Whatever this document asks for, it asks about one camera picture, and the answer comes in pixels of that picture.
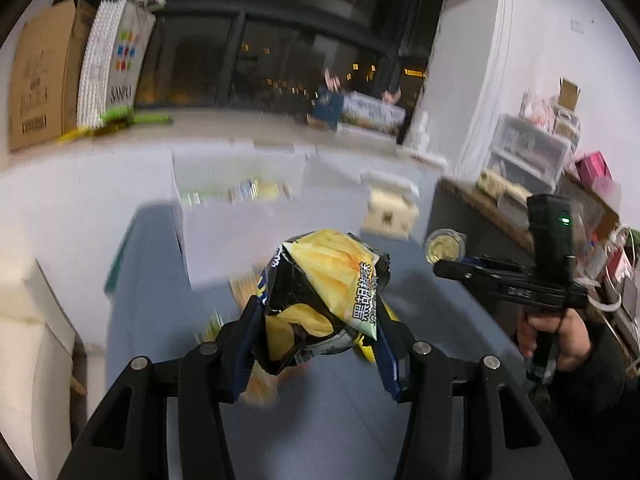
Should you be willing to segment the right hand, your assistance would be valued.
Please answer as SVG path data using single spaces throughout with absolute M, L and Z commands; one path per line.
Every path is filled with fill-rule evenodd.
M 558 344 L 556 368 L 574 370 L 590 355 L 592 343 L 582 317 L 573 309 L 557 316 L 545 313 L 521 313 L 518 319 L 518 348 L 524 358 L 531 358 L 543 334 L 555 336 Z

